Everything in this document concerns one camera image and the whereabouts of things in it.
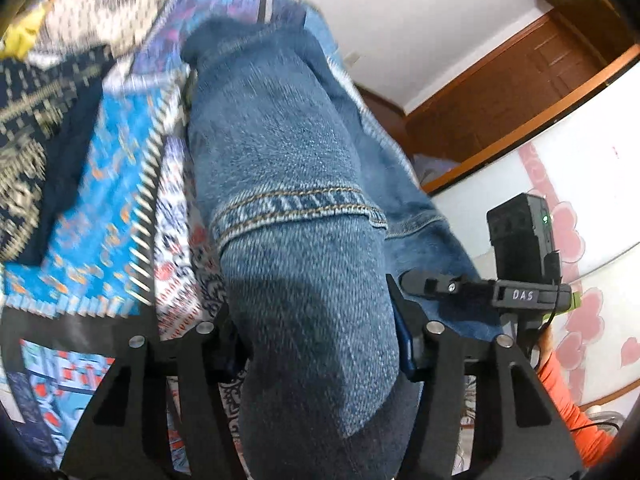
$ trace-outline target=black plastic bracket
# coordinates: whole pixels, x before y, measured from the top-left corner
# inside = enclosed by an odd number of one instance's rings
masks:
[[[557,257],[557,253],[548,256]],[[527,359],[540,336],[545,314],[562,314],[571,307],[571,286],[565,283],[527,283],[510,280],[472,280],[412,269],[400,276],[400,286],[409,294],[433,300],[480,301],[501,314],[515,314],[516,343]]]
[[[218,389],[246,361],[230,320],[203,322],[180,339],[154,345],[136,336],[121,355],[81,417],[61,471],[81,479],[246,480]],[[167,376],[178,377],[180,436],[191,476],[172,467]]]
[[[398,333],[409,335],[409,343],[401,344],[401,362],[411,365],[403,371],[411,381],[424,381],[396,480],[451,478],[465,375],[477,378],[474,446],[470,468],[456,478],[579,478],[582,462],[567,426],[513,339],[461,337],[430,321],[418,303],[406,300],[391,275],[386,280]]]

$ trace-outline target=orange sleeve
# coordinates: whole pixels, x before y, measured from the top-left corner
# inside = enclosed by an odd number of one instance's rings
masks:
[[[549,361],[538,370],[538,377],[569,430],[593,423],[571,400],[571,393],[564,382],[555,352],[551,354]],[[599,430],[596,426],[574,431],[571,435],[585,467],[592,467],[598,463],[613,440],[612,436]]]

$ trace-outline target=blue jeans fabric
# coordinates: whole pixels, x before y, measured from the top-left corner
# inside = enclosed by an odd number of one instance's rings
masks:
[[[239,423],[248,466],[256,480],[388,480],[419,386],[399,376],[385,273],[475,270],[309,32],[215,19],[182,58],[198,71],[197,201],[253,352]],[[462,335],[500,330],[487,308],[419,301]]]

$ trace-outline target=yellow cloth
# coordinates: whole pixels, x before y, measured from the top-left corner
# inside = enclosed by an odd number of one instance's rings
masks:
[[[36,42],[38,30],[46,13],[46,4],[40,4],[18,23],[9,25],[2,37],[4,45],[0,50],[0,59],[15,57],[23,60]]]

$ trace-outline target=pink heart pattern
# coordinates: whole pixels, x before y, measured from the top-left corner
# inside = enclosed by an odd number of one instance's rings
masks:
[[[565,370],[575,370],[584,359],[582,336],[578,332],[569,332],[556,348],[558,361]]]
[[[584,254],[584,240],[575,230],[578,215],[569,202],[560,202],[551,209],[554,242],[562,255],[562,261],[574,264]]]
[[[630,337],[620,350],[620,367],[632,365],[638,360],[640,360],[640,343],[635,337]]]
[[[580,308],[569,314],[564,329],[579,333],[583,343],[596,342],[604,332],[604,320],[599,316],[603,301],[599,288],[588,289],[580,297]]]
[[[569,372],[569,391],[571,392],[572,401],[575,404],[580,404],[582,401],[586,376],[587,371],[584,369],[584,366],[580,366]]]

